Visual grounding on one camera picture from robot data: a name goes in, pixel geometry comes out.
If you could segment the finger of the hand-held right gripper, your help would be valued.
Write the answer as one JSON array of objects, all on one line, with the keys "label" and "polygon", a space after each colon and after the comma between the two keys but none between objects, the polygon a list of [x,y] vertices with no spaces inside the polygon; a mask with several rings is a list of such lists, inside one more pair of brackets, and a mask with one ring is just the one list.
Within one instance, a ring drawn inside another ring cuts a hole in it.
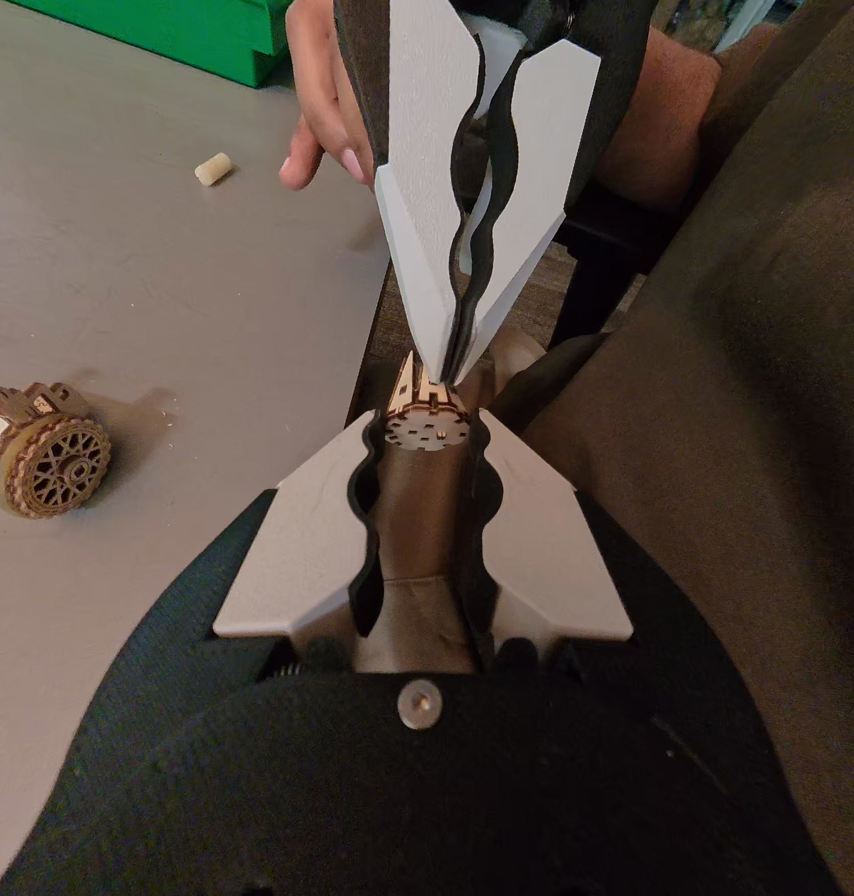
[{"label": "finger of the hand-held right gripper", "polygon": [[449,384],[463,211],[453,184],[459,130],[483,90],[480,43],[449,2],[389,3],[388,157],[375,171],[381,221],[421,362]]},{"label": "finger of the hand-held right gripper", "polygon": [[564,220],[601,60],[568,39],[519,52],[490,102],[487,180],[467,225],[470,279],[448,354],[459,383],[487,349]]}]

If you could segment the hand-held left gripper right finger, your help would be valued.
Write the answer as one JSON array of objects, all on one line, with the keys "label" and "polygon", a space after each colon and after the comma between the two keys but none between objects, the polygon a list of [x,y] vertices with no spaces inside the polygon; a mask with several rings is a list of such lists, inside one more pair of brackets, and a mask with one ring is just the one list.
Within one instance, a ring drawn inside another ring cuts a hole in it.
[{"label": "hand-held left gripper right finger", "polygon": [[468,448],[460,604],[477,650],[627,642],[633,624],[567,479],[487,409]]}]

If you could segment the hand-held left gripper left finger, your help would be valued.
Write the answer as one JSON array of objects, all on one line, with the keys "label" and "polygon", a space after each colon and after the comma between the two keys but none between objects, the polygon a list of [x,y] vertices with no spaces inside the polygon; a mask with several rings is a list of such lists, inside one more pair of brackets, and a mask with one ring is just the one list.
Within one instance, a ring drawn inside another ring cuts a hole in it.
[{"label": "hand-held left gripper left finger", "polygon": [[282,480],[213,623],[221,638],[367,637],[384,581],[369,510],[384,422],[363,413]]}]

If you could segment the person's right hand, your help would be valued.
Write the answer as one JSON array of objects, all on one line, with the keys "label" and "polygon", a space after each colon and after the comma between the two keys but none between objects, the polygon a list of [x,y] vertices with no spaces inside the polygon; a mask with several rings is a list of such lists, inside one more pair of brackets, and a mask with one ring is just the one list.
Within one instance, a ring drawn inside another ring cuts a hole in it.
[{"label": "person's right hand", "polygon": [[372,191],[372,150],[340,53],[333,3],[292,2],[286,30],[301,113],[279,170],[281,182],[300,191],[329,155]]}]

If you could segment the person's white shoe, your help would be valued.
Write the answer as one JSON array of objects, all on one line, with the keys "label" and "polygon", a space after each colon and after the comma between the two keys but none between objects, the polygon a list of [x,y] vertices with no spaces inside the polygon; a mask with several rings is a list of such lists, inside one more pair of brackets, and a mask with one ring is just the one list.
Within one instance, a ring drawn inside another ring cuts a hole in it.
[{"label": "person's white shoe", "polygon": [[489,343],[495,395],[499,395],[516,374],[545,354],[545,348],[531,335],[513,323],[503,323]]}]

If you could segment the wooden wheel assembly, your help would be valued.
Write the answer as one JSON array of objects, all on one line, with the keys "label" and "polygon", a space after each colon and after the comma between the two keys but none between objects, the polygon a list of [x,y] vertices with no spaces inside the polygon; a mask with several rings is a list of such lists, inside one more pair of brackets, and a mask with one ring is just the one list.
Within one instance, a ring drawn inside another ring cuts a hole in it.
[{"label": "wooden wheel assembly", "polygon": [[64,383],[0,387],[0,508],[45,520],[79,508],[106,476],[112,445]]}]

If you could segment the green plastic bin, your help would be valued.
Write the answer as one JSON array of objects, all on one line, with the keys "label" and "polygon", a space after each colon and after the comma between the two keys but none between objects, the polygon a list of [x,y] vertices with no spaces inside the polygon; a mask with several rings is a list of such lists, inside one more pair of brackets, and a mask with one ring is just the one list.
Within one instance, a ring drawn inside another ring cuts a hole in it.
[{"label": "green plastic bin", "polygon": [[287,56],[289,1],[16,1],[130,46],[258,88]]}]

